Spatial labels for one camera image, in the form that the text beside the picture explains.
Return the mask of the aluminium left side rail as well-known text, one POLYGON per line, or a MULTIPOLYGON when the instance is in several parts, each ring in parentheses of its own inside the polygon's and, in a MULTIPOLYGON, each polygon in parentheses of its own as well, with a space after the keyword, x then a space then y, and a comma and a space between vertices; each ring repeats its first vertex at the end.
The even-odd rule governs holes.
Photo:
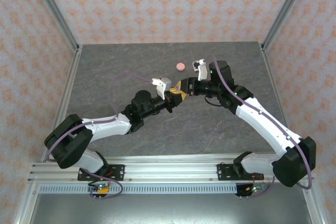
MULTIPOLYGON (((65 118, 73 82, 75 80, 78 63, 80 60, 83 44, 80 44, 73 54, 70 69, 68 71, 66 83, 64 85, 63 93, 60 99, 59 106, 56 110, 56 117, 50 131, 53 131, 65 118)), ((20 202, 18 212, 16 214, 13 224, 30 224, 34 213, 34 208, 38 199, 41 183, 27 180, 25 183, 25 190, 23 198, 20 202)))

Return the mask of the aluminium left frame post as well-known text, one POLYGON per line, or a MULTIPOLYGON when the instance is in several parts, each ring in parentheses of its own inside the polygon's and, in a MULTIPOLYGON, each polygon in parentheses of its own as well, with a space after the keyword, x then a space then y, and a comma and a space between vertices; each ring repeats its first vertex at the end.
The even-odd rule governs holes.
POLYGON ((51 11, 56 23, 60 27, 61 31, 63 32, 67 42, 69 45, 77 51, 79 48, 79 44, 77 43, 73 33, 71 32, 63 14, 61 13, 57 3, 55 0, 44 0, 46 5, 48 6, 49 10, 51 11))

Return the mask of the grey metal shelf sheet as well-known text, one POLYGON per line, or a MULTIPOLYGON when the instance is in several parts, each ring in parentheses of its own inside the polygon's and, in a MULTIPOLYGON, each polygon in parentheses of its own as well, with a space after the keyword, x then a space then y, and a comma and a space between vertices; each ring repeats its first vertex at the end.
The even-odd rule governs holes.
POLYGON ((312 224, 299 190, 259 198, 230 194, 39 195, 30 224, 312 224))

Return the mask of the aluminium right side rail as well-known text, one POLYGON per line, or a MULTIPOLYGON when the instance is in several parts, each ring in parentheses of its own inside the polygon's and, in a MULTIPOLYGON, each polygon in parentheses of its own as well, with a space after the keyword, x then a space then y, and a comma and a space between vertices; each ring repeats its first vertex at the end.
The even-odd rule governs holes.
MULTIPOLYGON (((266 68, 267 68, 267 71, 268 71, 268 74, 271 80, 272 87, 276 95, 276 99, 278 102, 282 120, 284 122, 284 125, 288 126, 287 120, 286 120, 286 117, 285 117, 285 114, 284 114, 284 111, 281 105, 278 88, 276 87, 275 79, 272 75, 270 63, 267 58, 266 48, 263 46, 263 44, 259 44, 259 45, 260 45, 261 54, 263 56, 263 59, 264 59, 264 62, 265 62, 265 65, 266 65, 266 68)), ((326 214, 326 211, 322 207, 321 191, 317 184, 316 179, 312 178, 311 189, 305 190, 303 188, 300 188, 300 190, 302 191, 301 194, 304 196, 304 200, 305 200, 305 203, 308 209, 308 213, 309 213, 308 220, 310 220, 312 224, 330 224, 330 222, 328 221, 328 216, 326 214)))

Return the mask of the aluminium frame post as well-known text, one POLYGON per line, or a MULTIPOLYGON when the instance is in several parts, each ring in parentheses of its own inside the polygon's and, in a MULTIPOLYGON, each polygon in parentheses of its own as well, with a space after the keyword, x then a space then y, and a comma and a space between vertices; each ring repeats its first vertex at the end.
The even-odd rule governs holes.
POLYGON ((60 27, 61 31, 63 32, 67 42, 69 45, 77 51, 79 48, 79 44, 77 43, 73 33, 71 32, 63 14, 61 13, 57 3, 55 0, 44 0, 46 5, 48 6, 49 10, 51 11, 56 23, 60 27))
POLYGON ((260 44, 263 52, 266 52, 266 50, 271 46, 272 41, 280 31, 284 21, 286 20, 296 1, 297 0, 285 0, 264 42, 260 44))

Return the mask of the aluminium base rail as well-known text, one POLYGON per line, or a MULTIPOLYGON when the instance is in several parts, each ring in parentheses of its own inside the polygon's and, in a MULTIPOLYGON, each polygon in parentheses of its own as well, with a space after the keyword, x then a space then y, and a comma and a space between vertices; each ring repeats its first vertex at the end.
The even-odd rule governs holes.
MULTIPOLYGON (((218 181, 217 165, 231 164, 239 156, 228 154, 154 155, 106 157, 110 164, 125 165, 123 184, 159 183, 184 184, 218 181)), ((34 163, 28 176, 29 183, 78 183, 79 168, 61 169, 56 163, 34 163)))

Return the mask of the aluminium right frame post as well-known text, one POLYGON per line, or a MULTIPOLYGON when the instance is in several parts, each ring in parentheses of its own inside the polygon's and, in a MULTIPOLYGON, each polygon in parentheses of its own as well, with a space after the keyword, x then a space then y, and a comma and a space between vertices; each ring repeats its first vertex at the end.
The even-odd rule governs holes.
POLYGON ((297 0, 285 0, 264 42, 260 44, 263 52, 266 52, 266 50, 271 46, 272 41, 280 31, 284 21, 286 20, 296 1, 297 0))

